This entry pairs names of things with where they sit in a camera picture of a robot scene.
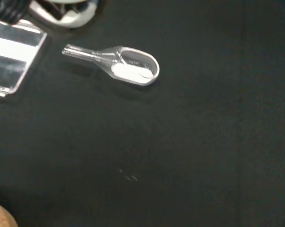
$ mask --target black surface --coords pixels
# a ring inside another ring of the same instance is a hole
[[[144,50],[160,77],[112,80],[67,43]],[[285,7],[110,1],[0,101],[0,203],[20,227],[285,227]]]

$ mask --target clear plastic container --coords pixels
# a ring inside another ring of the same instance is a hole
[[[47,34],[29,21],[16,25],[0,21],[0,96],[15,93]]]

